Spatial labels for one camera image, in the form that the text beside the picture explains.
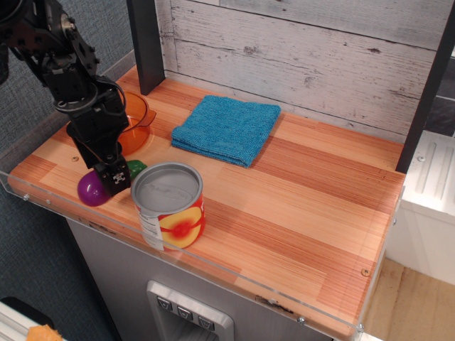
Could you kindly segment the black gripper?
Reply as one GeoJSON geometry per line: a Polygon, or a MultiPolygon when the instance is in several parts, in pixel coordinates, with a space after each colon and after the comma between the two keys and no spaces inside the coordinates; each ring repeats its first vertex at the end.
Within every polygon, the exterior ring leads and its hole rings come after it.
{"type": "Polygon", "coordinates": [[[94,80],[88,96],[78,101],[56,99],[54,107],[68,115],[67,134],[85,165],[94,168],[104,191],[114,197],[131,187],[131,176],[122,156],[120,134],[128,127],[126,99],[112,80],[94,80]]]}

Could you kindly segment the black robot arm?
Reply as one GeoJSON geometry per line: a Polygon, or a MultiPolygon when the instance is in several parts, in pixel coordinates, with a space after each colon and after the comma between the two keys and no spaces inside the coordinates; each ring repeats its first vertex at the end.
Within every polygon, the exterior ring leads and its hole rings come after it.
{"type": "Polygon", "coordinates": [[[68,116],[67,133],[86,166],[113,197],[132,181],[119,142],[128,127],[121,87],[97,74],[95,49],[81,37],[58,1],[1,2],[1,81],[9,54],[24,61],[49,90],[55,109],[68,116]]]}

